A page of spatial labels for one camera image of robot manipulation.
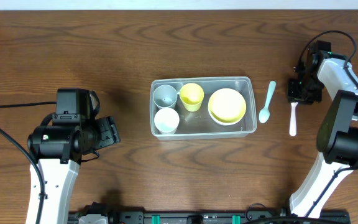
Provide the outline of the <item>pink plastic fork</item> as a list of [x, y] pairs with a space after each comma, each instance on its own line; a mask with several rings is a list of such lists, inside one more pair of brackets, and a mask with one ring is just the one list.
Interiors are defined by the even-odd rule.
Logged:
[[291, 114], [290, 114], [290, 126], [289, 126], [289, 135], [296, 136], [297, 134], [297, 125], [296, 125], [296, 106], [297, 102], [291, 102]]

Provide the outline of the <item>mint green plastic spoon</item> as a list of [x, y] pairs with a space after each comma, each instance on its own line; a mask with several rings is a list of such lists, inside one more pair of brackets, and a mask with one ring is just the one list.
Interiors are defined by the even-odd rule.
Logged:
[[270, 81], [269, 83], [267, 96], [265, 99], [265, 105], [259, 112], [259, 121], [261, 123], [266, 123], [270, 117], [269, 105], [273, 97], [276, 85], [276, 81]]

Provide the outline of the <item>cream white plastic cup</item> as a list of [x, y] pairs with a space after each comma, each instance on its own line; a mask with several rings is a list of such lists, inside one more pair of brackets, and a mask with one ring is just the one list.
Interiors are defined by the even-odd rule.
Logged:
[[162, 108], [154, 116], [154, 125], [161, 134], [174, 134], [179, 123], [180, 117], [172, 108]]

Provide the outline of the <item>grey plastic cup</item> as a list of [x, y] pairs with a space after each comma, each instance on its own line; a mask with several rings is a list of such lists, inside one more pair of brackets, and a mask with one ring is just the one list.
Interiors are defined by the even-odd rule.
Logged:
[[177, 103], [177, 91], [171, 85], [161, 85], [154, 90], [152, 99], [158, 109], [174, 109]]

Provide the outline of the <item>yellow plastic bowl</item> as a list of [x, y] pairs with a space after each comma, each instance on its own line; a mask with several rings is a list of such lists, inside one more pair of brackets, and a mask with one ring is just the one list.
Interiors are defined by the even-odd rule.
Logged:
[[222, 88], [215, 91], [208, 101], [208, 112], [220, 121], [233, 122], [243, 118], [247, 105], [244, 97], [236, 90]]

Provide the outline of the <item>grey plastic bowl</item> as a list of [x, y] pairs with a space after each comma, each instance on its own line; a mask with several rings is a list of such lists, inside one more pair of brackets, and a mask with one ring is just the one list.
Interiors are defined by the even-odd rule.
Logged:
[[226, 122], [226, 121], [220, 121], [218, 120], [215, 116], [211, 115], [210, 114], [210, 117], [213, 119], [213, 121], [221, 126], [230, 126], [230, 125], [234, 125], [234, 124], [237, 124], [242, 118], [240, 119], [237, 119], [233, 122]]

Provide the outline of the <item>yellow plastic cup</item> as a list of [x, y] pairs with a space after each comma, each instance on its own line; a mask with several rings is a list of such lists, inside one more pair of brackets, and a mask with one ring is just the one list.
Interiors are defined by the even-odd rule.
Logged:
[[189, 112], [198, 111], [204, 99], [202, 87], [196, 83], [187, 83], [180, 89], [180, 99]]

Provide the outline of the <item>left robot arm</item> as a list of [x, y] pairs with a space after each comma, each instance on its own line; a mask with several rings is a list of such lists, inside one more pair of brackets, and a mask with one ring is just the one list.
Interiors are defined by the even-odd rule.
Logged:
[[56, 112], [48, 114], [29, 135], [35, 160], [27, 223], [66, 223], [82, 158], [120, 141], [112, 117], [97, 118], [100, 102], [94, 91], [59, 89]]

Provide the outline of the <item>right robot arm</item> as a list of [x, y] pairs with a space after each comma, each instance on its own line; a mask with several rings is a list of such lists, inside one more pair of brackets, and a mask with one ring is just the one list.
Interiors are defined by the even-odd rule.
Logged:
[[289, 102], [319, 103], [326, 89], [332, 103], [318, 131], [317, 158], [289, 206], [293, 215], [319, 218], [335, 188], [358, 170], [358, 78], [350, 58], [333, 53], [330, 42], [310, 42], [302, 52], [307, 59], [299, 60], [298, 76], [288, 82]]

